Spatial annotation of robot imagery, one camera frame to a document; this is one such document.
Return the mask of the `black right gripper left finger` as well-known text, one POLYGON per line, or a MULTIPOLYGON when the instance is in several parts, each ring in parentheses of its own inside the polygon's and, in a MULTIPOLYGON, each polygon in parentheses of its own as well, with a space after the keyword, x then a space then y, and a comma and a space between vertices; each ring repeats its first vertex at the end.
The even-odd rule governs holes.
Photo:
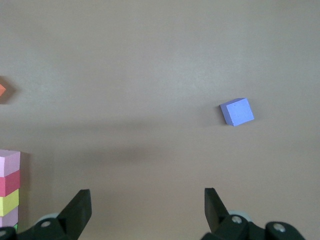
POLYGON ((2 227, 2 240, 77 240, 92 216, 91 192, 80 190, 57 215, 48 217, 28 230, 17 233, 14 227, 2 227))

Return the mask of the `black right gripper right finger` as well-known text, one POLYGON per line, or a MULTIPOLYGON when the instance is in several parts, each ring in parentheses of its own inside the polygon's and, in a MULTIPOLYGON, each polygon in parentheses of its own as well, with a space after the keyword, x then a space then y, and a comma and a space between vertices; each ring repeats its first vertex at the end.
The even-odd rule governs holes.
POLYGON ((303 240, 303 235, 292 225, 268 222, 264 228, 240 214, 230 214, 214 188, 204 190, 204 213, 210 228, 203 240, 303 240))

